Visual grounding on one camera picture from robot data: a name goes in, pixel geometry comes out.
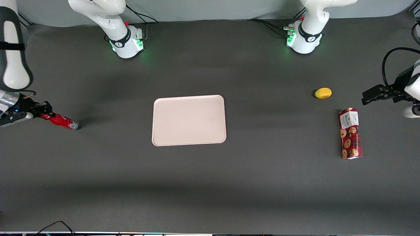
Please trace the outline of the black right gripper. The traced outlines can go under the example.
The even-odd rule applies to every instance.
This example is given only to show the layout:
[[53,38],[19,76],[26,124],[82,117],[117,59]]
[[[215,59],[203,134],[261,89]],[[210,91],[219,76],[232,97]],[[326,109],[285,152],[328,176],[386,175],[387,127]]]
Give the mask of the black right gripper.
[[29,112],[33,114],[33,118],[42,118],[42,119],[50,119],[51,117],[55,117],[54,112],[52,111],[53,108],[48,101],[44,101],[43,103],[37,103],[33,101],[31,98],[25,98],[25,95],[20,94],[18,101],[12,107],[13,112]]

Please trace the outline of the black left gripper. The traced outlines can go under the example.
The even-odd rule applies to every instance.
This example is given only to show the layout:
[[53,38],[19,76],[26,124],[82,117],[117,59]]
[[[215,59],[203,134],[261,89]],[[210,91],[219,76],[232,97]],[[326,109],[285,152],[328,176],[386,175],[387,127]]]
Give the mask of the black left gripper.
[[400,101],[415,103],[415,99],[405,92],[405,87],[411,79],[413,70],[414,66],[411,66],[400,73],[390,88],[385,87],[384,85],[376,85],[364,91],[362,93],[362,105],[366,106],[369,103],[379,100],[393,100],[394,103],[398,103]]

